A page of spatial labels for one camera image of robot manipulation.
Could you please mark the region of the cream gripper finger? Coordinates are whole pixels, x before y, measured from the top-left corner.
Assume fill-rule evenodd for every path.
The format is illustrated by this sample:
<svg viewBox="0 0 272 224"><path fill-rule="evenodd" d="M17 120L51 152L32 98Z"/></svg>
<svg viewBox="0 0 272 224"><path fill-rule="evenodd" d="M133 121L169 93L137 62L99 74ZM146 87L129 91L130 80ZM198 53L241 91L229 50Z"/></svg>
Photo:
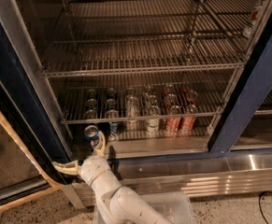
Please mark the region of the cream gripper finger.
<svg viewBox="0 0 272 224"><path fill-rule="evenodd" d="M58 172L66 175L79 175L80 172L78 161L71 161L68 163L59 163L54 161L52 165Z"/></svg>
<svg viewBox="0 0 272 224"><path fill-rule="evenodd" d="M98 134L99 134L99 142L95 146L95 148L93 150L93 154L100 156L100 157L104 157L105 156L105 149L106 149L106 138L102 132L99 132Z"/></svg>

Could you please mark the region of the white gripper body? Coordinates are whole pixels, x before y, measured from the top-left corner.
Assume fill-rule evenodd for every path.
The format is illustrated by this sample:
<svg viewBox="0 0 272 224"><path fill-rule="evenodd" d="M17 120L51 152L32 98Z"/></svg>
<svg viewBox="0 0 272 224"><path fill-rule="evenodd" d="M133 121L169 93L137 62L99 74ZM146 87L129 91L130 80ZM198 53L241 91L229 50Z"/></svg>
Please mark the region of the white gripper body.
<svg viewBox="0 0 272 224"><path fill-rule="evenodd" d="M79 175L88 185L91 185L98 176L109 170L110 166L104 157L90 156L80 166Z"/></svg>

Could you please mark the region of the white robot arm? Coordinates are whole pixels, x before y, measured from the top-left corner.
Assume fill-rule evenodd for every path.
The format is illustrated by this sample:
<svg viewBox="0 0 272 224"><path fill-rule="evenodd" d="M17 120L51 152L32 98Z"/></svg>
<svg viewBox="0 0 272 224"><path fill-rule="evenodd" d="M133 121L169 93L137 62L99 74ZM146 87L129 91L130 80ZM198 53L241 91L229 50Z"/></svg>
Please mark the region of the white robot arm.
<svg viewBox="0 0 272 224"><path fill-rule="evenodd" d="M99 143L82 165L78 161L58 163L53 167L60 173L79 175L94 192L98 211L106 224L170 224L162 214L145 202L135 191L123 186L113 174L104 156L106 138L99 132Z"/></svg>

